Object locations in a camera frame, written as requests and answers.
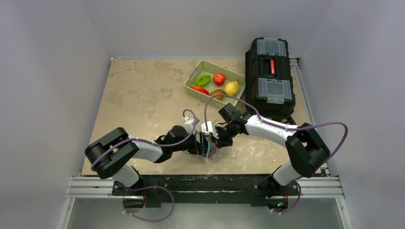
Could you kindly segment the clear zip bag blue seal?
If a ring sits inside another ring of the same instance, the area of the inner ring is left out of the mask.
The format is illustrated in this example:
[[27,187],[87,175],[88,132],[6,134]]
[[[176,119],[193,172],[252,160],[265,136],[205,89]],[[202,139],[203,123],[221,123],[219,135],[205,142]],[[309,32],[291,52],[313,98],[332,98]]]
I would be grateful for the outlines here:
[[229,139],[217,139],[213,136],[207,136],[205,134],[200,135],[200,146],[198,147],[198,154],[201,155],[207,166],[211,164],[211,159],[215,157],[219,148],[229,147],[233,145],[233,140]]

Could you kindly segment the yellow fake lemon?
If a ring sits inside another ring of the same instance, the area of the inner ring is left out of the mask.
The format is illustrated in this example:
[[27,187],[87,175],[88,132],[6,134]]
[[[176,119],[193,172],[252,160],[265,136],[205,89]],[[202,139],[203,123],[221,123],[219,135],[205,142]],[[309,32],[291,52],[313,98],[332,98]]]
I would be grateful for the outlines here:
[[237,92],[238,92],[238,88],[239,88],[238,81],[232,81],[232,82],[229,82],[229,83],[227,83],[225,85],[224,92],[227,95],[235,96],[237,94]]

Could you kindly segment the brown fake potato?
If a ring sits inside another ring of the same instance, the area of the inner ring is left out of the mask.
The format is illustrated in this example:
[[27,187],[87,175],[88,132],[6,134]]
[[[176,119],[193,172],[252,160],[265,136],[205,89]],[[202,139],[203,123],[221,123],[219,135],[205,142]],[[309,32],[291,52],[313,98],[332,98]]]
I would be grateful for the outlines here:
[[222,89],[217,89],[212,91],[209,96],[210,97],[214,97],[216,100],[222,101],[224,98],[224,94],[226,94],[226,92]]

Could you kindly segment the red orange fake tomato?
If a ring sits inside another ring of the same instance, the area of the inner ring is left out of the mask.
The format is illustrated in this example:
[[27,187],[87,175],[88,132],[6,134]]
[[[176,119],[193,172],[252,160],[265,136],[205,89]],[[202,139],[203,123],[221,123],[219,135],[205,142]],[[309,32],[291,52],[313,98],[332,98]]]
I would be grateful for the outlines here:
[[210,93],[209,93],[206,89],[204,89],[203,87],[200,87],[200,86],[192,86],[191,88],[194,89],[194,90],[196,90],[196,91],[198,91],[198,92],[200,92],[200,93],[203,93],[203,94],[205,94],[205,95],[210,95]]

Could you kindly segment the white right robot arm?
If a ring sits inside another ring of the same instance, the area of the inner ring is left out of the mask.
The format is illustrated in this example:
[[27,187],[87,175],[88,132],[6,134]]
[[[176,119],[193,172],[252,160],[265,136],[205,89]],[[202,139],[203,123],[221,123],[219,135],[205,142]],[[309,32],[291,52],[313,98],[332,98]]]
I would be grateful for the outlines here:
[[308,123],[285,125],[250,112],[241,113],[232,104],[218,113],[226,125],[215,128],[212,140],[217,148],[232,146],[235,136],[245,134],[270,140],[287,150],[289,162],[274,171],[268,181],[268,188],[274,194],[280,194],[298,178],[312,177],[330,156],[330,150]]

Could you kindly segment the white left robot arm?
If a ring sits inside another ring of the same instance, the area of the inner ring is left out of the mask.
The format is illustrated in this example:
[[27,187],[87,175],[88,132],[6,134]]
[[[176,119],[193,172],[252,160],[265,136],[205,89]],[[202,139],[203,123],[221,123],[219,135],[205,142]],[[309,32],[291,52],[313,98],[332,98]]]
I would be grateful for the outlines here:
[[204,136],[197,139],[193,130],[180,125],[175,125],[153,142],[130,138],[124,128],[118,127],[90,144],[85,149],[85,156],[100,179],[112,178],[122,184],[130,195],[137,195],[142,190],[143,179],[128,164],[130,159],[162,163],[174,152],[186,151],[208,157],[212,149],[210,140]]

